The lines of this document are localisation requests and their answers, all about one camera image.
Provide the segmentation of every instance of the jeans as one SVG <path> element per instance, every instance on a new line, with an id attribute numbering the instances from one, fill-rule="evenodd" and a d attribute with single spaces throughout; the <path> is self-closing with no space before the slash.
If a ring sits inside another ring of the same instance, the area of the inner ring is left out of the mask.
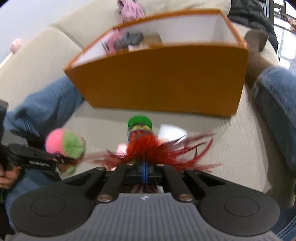
<path id="1" fill-rule="evenodd" d="M 271 66 L 259 75 L 252 94 L 287 166 L 296 172 L 296 76 L 287 69 Z M 296 237 L 296 205 L 281 208 L 272 230 L 284 241 Z"/>
<path id="2" fill-rule="evenodd" d="M 62 127 L 73 112 L 84 101 L 68 77 L 57 80 L 43 90 L 29 95 L 15 110 L 8 112 L 4 127 L 11 132 L 24 133 L 45 139 L 50 131 Z M 10 220 L 10 208 L 14 200 L 29 191 L 52 184 L 42 171 L 23 170 L 23 177 L 10 189 L 5 207 Z"/>

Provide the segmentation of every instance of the logo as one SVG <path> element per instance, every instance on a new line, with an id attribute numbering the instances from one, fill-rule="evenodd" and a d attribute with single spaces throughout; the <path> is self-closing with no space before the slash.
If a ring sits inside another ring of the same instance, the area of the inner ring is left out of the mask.
<path id="1" fill-rule="evenodd" d="M 32 165 L 38 165 L 38 166 L 43 166 L 43 167 L 50 167 L 48 163 L 43 163 L 43 162 L 38 162 L 38 161 L 29 161 L 30 164 Z"/>
<path id="2" fill-rule="evenodd" d="M 146 201 L 146 200 L 149 199 L 149 197 L 148 197 L 147 195 L 143 195 L 143 196 L 141 196 L 141 199 L 142 199 L 143 201 Z"/>

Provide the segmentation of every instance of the orange box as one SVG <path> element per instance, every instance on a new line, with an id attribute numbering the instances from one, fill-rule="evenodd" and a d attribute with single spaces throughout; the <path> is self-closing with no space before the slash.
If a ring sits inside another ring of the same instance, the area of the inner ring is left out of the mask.
<path id="1" fill-rule="evenodd" d="M 102 42 L 114 29 L 159 34 L 162 44 L 107 56 Z M 64 71 L 93 107 L 231 116 L 247 59 L 247 44 L 220 10 L 188 10 L 113 27 Z"/>

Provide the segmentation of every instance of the leg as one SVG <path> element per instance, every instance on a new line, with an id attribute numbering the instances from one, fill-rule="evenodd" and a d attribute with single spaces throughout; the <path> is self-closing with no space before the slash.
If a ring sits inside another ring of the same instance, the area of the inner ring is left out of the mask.
<path id="1" fill-rule="evenodd" d="M 62 127 L 83 102 L 82 95 L 67 76 L 43 90 L 29 95 L 15 110 L 8 112 L 4 127 L 22 136 L 46 138 L 55 128 Z"/>
<path id="2" fill-rule="evenodd" d="M 258 32 L 249 32 L 245 37 L 249 44 L 246 83 L 252 88 L 254 102 L 284 155 L 287 166 L 296 172 L 296 75 L 282 67 L 272 66 L 261 57 L 258 35 Z M 279 220 L 272 230 L 284 241 L 295 238 L 296 205 L 281 209 Z"/>
<path id="3" fill-rule="evenodd" d="M 10 131 L 45 138 L 55 128 L 61 127 L 83 102 L 83 97 L 72 82 L 64 76 L 45 89 L 28 96 L 23 104 L 8 112 L 4 127 Z M 24 175 L 5 199 L 9 217 L 14 200 L 29 191 L 53 183 L 43 172 L 23 170 Z"/>

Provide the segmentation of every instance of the beige couch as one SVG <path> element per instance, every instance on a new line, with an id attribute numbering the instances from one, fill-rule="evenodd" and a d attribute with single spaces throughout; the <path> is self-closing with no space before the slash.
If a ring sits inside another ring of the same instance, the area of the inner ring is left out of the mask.
<path id="1" fill-rule="evenodd" d="M 210 7 L 220 7 L 228 13 L 230 0 L 210 2 Z M 139 0 L 139 3 L 146 14 L 181 8 L 209 7 L 205 2 L 200 4 L 198 0 Z M 95 1 L 45 28 L 32 42 L 23 47 L 0 70 L 0 97 L 9 102 L 9 109 L 15 108 L 28 94 L 64 75 L 65 64 L 95 37 L 116 24 L 116 8 L 115 0 Z M 242 36 L 248 30 L 238 24 L 235 24 L 235 27 Z M 269 42 L 262 55 L 272 63 L 278 63 L 276 53 Z M 118 143 L 126 142 L 127 121 L 137 113 L 139 111 L 94 109 L 85 102 L 65 126 L 84 136 L 88 152 L 107 148 L 115 150 Z M 166 123 L 186 129 L 189 135 L 216 133 L 214 144 L 202 159 L 202 163 L 222 164 L 213 169 L 214 175 L 267 192 L 280 204 L 288 205 L 294 198 L 294 178 L 287 170 L 285 160 L 254 106 L 247 87 L 243 89 L 237 114 L 232 118 L 141 113 L 151 118 L 155 131 L 160 124 Z M 78 173 L 91 167 L 90 164 L 82 164 Z"/>

